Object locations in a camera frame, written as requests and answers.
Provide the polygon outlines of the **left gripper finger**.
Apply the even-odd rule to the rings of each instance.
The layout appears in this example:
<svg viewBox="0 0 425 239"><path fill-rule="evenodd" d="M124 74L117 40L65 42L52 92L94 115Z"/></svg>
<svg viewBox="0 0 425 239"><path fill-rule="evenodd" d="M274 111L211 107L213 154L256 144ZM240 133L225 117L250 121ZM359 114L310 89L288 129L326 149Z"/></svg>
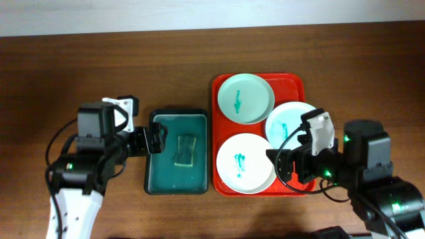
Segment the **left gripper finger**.
<svg viewBox="0 0 425 239"><path fill-rule="evenodd" d="M118 96L117 100L122 104L122 108L129 116L138 116L139 99L133 95Z"/></svg>
<svg viewBox="0 0 425 239"><path fill-rule="evenodd" d="M167 127L158 122L149 124L148 146L150 154L162 153L165 150L165 143L168 134Z"/></svg>

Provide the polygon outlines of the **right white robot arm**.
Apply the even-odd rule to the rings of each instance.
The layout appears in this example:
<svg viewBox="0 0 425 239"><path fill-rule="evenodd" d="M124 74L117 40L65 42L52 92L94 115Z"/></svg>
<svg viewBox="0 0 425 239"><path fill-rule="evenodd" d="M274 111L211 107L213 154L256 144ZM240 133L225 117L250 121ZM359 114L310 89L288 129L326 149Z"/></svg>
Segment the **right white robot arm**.
<svg viewBox="0 0 425 239"><path fill-rule="evenodd" d="M341 187L347 201L365 223L371 238L423 238L424 197L412 183L393 175L390 137L381 122L349 121L344 127L343 151L329 113L318 108L301 115L292 132L300 142L295 149L266 150L278 180L291 191L292 174L302 184L319 179L315 194Z"/></svg>

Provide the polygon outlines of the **green yellow sponge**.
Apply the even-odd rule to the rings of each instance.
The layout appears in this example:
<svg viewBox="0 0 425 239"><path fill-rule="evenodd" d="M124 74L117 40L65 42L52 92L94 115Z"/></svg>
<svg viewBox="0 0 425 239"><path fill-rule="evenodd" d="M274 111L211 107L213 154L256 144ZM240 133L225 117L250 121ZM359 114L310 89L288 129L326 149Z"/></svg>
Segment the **green yellow sponge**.
<svg viewBox="0 0 425 239"><path fill-rule="evenodd" d="M179 135L177 138L177 152L174 155L174 164L178 167L192 167L196 138L192 135Z"/></svg>

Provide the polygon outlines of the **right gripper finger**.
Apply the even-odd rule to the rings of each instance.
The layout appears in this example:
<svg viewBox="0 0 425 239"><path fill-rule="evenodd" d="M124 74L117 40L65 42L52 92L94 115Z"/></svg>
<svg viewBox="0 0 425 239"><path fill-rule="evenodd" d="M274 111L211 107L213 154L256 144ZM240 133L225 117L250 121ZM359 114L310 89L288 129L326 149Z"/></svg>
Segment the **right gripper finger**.
<svg viewBox="0 0 425 239"><path fill-rule="evenodd" d="M323 108L316 108L312 111L306 112L304 114L301 115L301 122L302 124L306 124L308 120L310 120L311 118L314 118L320 114L323 114L325 111Z"/></svg>
<svg viewBox="0 0 425 239"><path fill-rule="evenodd" d="M283 182L292 180L292 173L294 172L294 160L292 158L292 151L283 149L267 149L266 156L274 164L276 176Z"/></svg>

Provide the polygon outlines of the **light blue plate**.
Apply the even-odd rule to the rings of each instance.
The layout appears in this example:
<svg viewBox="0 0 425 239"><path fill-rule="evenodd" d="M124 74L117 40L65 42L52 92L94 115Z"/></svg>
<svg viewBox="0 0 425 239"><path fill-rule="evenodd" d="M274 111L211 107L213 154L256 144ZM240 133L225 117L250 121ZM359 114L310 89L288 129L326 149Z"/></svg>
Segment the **light blue plate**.
<svg viewBox="0 0 425 239"><path fill-rule="evenodd" d="M303 102L287 102L276 107L268 116L265 134L274 149L301 125L301 115L315 110L316 107Z"/></svg>

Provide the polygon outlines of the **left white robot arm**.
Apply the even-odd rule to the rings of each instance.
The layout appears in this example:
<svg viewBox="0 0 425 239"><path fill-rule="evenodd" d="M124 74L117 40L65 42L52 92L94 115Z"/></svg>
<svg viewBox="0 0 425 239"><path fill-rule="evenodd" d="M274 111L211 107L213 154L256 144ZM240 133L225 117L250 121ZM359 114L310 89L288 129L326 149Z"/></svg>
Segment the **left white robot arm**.
<svg viewBox="0 0 425 239"><path fill-rule="evenodd" d="M44 173L50 193L47 238L89 238L108 181L123 173L116 166L164 151L167 128L155 122L134 126L138 105L136 97L120 96L78 108L77 133Z"/></svg>

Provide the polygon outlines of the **white plate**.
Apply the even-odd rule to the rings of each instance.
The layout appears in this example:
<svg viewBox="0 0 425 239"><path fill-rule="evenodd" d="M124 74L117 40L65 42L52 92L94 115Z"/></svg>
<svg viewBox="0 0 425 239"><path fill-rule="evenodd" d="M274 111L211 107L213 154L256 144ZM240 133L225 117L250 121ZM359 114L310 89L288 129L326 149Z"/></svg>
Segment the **white plate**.
<svg viewBox="0 0 425 239"><path fill-rule="evenodd" d="M253 195L269 188L276 179L274 166L266 155L271 144L252 133L240 133L227 139L218 150L216 168L230 189Z"/></svg>

